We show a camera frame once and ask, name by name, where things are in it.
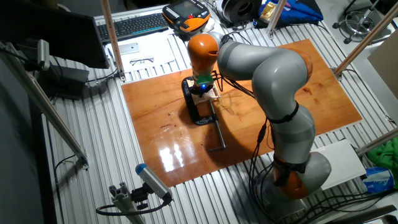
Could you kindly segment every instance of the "green object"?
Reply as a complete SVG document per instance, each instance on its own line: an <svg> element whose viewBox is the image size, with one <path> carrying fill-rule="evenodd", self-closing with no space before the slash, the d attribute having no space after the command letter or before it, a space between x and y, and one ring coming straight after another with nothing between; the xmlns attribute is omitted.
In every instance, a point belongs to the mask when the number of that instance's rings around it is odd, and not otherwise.
<svg viewBox="0 0 398 224"><path fill-rule="evenodd" d="M370 150L366 155L376 166L391 170L394 188L398 189L398 137Z"/></svg>
<svg viewBox="0 0 398 224"><path fill-rule="evenodd" d="M209 84L209 83L213 83L213 77L211 75L199 75L196 81L197 85L202 85L202 84Z"/></svg>

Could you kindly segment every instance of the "eyeglasses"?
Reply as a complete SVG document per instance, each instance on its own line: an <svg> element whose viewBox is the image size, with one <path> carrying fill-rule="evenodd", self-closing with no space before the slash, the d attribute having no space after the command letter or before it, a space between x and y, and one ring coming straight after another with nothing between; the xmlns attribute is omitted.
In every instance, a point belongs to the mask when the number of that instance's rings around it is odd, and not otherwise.
<svg viewBox="0 0 398 224"><path fill-rule="evenodd" d="M153 57L146 57L146 58L143 58L143 59L136 58L136 59L132 59L130 61L130 64L131 64L131 66L134 66L137 62L139 62L141 64L141 63L145 63L146 61L154 62L155 59Z"/></svg>

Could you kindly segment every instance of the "wooden board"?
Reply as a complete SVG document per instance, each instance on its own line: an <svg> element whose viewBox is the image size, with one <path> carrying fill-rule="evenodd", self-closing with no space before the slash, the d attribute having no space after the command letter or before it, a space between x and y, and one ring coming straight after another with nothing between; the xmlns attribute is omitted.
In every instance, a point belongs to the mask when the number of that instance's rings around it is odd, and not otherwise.
<svg viewBox="0 0 398 224"><path fill-rule="evenodd" d="M361 120L336 78L310 40L280 46L299 49L313 60L313 75L296 93L315 120L317 134ZM224 84L214 102L227 149L220 147L214 124L197 126L191 121L181 81L191 70L150 78L122 86L144 162L169 187L250 159L265 115L257 101ZM251 81L240 82L251 89ZM198 105L202 116L210 114L208 103ZM261 144L260 154L270 152L271 137Z"/></svg>

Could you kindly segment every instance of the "metal rod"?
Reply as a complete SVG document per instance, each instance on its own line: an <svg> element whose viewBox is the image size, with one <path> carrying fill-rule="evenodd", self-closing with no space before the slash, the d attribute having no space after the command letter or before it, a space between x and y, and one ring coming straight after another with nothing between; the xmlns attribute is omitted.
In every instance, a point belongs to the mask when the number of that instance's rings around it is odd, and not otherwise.
<svg viewBox="0 0 398 224"><path fill-rule="evenodd" d="M271 39L274 36L275 26L278 23L279 17L282 14L282 11L284 10L286 3L287 3L287 0L279 0L278 1L278 5L276 7L275 13L272 16L270 23L268 24L268 28L267 28L266 32L267 32L269 38L271 38Z"/></svg>
<svg viewBox="0 0 398 224"><path fill-rule="evenodd" d="M121 80L125 81L126 77L124 76L122 57L121 57L120 51L119 51L118 38L116 37L116 31L115 31L114 25L113 25L112 13L111 13L111 8L109 7L109 1L101 0L101 6L102 6L102 12L103 12L104 18L105 18L106 28L107 28L108 34L109 34L109 39L112 44L113 55L114 55L114 58L116 61L116 67L118 69Z"/></svg>
<svg viewBox="0 0 398 224"><path fill-rule="evenodd" d="M375 147L378 147L381 144L384 144L387 141L390 141L391 139L393 139L397 136L398 136L398 128L395 128L392 131L389 131L388 133L383 134L382 136L378 137L376 140L370 142L369 144L365 145L364 147L358 149L357 153L359 156L362 154L365 154L365 153L369 152L370 150L374 149Z"/></svg>
<svg viewBox="0 0 398 224"><path fill-rule="evenodd" d="M213 114L215 114L216 112L214 111L213 104L211 103L211 101L209 101L209 102L210 102L211 112L212 112ZM220 137L220 140L221 140L221 147L218 147L218 148L216 148L216 149L210 149L210 151L215 151L215 150L218 150L218 149L225 149L225 148L226 148L226 144L225 144L225 142L224 142L223 135L222 135L222 133L221 133L220 125L218 124L218 121L217 121L217 120L215 121L215 123L216 123L216 128L217 128L218 136Z"/></svg>
<svg viewBox="0 0 398 224"><path fill-rule="evenodd" d="M342 63L333 71L337 78L342 71L365 49L366 46L379 35L384 28L398 14L398 2L390 9L384 18L373 28L373 30L355 47L355 49L342 61Z"/></svg>
<svg viewBox="0 0 398 224"><path fill-rule="evenodd" d="M7 44L6 49L18 54L12 44ZM5 53L0 54L0 56L9 70L18 79L19 83L24 87L28 95L40 108L41 112L43 112L45 117L51 122L52 126L57 130L59 135L61 135L70 149L76 154L77 158L81 160L84 164L84 168L88 168L86 152L79 146L75 137L73 137L68 127L62 121L36 79L30 74L30 72L25 71L24 65L18 58Z"/></svg>

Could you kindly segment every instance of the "slotted metal table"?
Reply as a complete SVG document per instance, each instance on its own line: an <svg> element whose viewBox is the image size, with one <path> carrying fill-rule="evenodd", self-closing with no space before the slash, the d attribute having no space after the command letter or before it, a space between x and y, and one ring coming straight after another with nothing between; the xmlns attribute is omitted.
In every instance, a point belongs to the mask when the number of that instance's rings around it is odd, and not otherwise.
<svg viewBox="0 0 398 224"><path fill-rule="evenodd" d="M158 13L161 9L161 7L153 7L122 12L114 14L113 19L120 21L134 16ZM105 24L103 17L96 17L96 22L98 25ZM227 34L232 30L224 29L216 23L214 31ZM328 31L313 25L279 29L272 40L266 36L264 29L247 29L241 34L253 45L269 47L310 39L329 67L337 67L345 58L345 54ZM238 42L244 42L237 34L233 34L233 37ZM126 83L190 68L187 42L183 42L171 33L167 34L167 40L172 49L174 61L127 73ZM58 61L64 67L90 71L90 80L104 77L116 69L112 63L111 68L103 70L88 68L80 63L61 58ZM97 215L95 212L96 207L111 204L111 195L108 190L110 185L126 182L130 190L142 186L142 180L136 175L135 167L144 161L121 90L123 84L119 78L112 78L105 82L91 82L86 85L80 100L60 98L55 102L55 107L63 121L78 143L86 150L90 166L88 170L84 170L76 163L76 158L73 158L61 164L57 169L65 223L129 223L125 217L106 217ZM359 75L348 71L343 72L340 85L363 120L360 123L317 136L313 144L314 148L326 146L344 138L348 139L354 147L359 148L395 128L394 124L386 120L384 109ZM58 163L73 155L44 116L43 126L48 158L53 157L55 163ZM271 162L272 153L263 155L256 164L256 168L261 170ZM51 159L49 159L49 166L53 166ZM153 224L267 223L263 214L255 212L253 202L247 200L248 169L249 161L246 161L171 187L174 196L171 206L145 214L143 217L146 223ZM57 220L62 223L54 174L50 172ZM325 197L360 191L362 191L360 180L354 179L312 195L305 202L311 206ZM150 208L154 208L161 202L156 196L150 195L148 203Z"/></svg>

